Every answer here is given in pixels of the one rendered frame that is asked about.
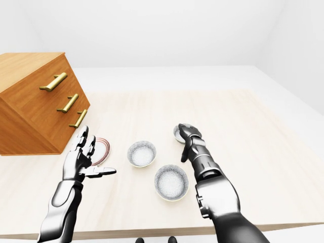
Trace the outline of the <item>small wooden drawer front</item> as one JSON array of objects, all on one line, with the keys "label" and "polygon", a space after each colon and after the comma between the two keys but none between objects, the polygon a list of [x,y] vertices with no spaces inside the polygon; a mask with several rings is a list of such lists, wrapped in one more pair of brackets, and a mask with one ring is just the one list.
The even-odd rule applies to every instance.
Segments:
[{"label": "small wooden drawer front", "polygon": [[[57,111],[69,101],[68,96],[79,94],[79,98],[67,113]],[[76,128],[70,127],[79,117],[78,111],[89,109],[90,103],[83,91],[71,91],[55,97],[46,107],[42,132],[58,153],[62,153]]]}]

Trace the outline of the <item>large wooden drawer front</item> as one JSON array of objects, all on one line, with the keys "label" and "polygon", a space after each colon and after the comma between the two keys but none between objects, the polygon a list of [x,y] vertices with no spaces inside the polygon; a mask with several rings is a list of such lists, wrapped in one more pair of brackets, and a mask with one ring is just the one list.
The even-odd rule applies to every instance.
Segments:
[{"label": "large wooden drawer front", "polygon": [[0,55],[0,97],[36,124],[55,116],[71,122],[83,96],[64,52]]}]

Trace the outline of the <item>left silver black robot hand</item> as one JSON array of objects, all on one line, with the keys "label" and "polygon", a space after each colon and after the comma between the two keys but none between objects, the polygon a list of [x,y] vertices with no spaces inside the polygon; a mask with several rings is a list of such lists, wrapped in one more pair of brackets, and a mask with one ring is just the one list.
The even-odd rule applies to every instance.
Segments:
[{"label": "left silver black robot hand", "polygon": [[89,135],[89,127],[83,126],[72,142],[63,165],[63,179],[83,182],[85,177],[100,178],[116,173],[116,169],[92,165],[96,137]]}]

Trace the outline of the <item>speckled black bowl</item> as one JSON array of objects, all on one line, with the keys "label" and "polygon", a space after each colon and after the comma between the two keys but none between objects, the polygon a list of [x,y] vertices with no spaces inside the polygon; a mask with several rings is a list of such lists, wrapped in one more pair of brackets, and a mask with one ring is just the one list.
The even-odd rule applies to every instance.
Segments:
[{"label": "speckled black bowl", "polygon": [[156,147],[149,141],[137,141],[127,152],[127,159],[137,168],[149,166],[156,158]]},{"label": "speckled black bowl", "polygon": [[173,129],[175,139],[181,143],[190,143],[190,136],[192,135],[193,126],[190,124],[180,123]]},{"label": "speckled black bowl", "polygon": [[157,170],[154,186],[162,199],[179,201],[188,192],[189,180],[185,171],[179,166],[165,165]]}]

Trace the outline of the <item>white plate with red rings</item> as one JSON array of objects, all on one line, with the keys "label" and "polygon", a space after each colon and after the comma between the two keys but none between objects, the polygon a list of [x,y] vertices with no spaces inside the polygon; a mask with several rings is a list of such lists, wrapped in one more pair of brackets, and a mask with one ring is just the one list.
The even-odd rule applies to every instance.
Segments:
[{"label": "white plate with red rings", "polygon": [[92,166],[102,164],[110,154],[110,144],[104,138],[96,138],[95,151],[91,157]]}]

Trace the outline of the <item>wooden cabinet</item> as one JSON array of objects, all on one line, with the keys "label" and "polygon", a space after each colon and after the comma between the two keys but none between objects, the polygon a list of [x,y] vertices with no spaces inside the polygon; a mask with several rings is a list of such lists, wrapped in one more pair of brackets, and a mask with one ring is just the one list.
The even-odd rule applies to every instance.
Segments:
[{"label": "wooden cabinet", "polygon": [[0,155],[60,154],[36,125],[0,97]]}]

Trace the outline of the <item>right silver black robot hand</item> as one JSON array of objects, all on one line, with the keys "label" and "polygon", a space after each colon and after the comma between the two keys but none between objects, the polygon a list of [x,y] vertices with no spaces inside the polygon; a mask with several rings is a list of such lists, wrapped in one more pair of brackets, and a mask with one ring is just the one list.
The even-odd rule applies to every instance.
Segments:
[{"label": "right silver black robot hand", "polygon": [[222,171],[214,162],[201,132],[192,125],[178,124],[180,136],[185,140],[181,162],[189,160],[194,169],[197,182],[222,175]]}]

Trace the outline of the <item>medium wooden drawer front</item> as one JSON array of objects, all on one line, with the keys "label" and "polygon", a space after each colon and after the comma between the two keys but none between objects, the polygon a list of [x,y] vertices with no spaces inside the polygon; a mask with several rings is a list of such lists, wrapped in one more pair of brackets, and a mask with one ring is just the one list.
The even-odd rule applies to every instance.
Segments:
[{"label": "medium wooden drawer front", "polygon": [[55,140],[64,132],[73,132],[71,125],[88,107],[89,102],[77,78],[72,75],[51,92],[37,89],[24,111],[42,135]]}]

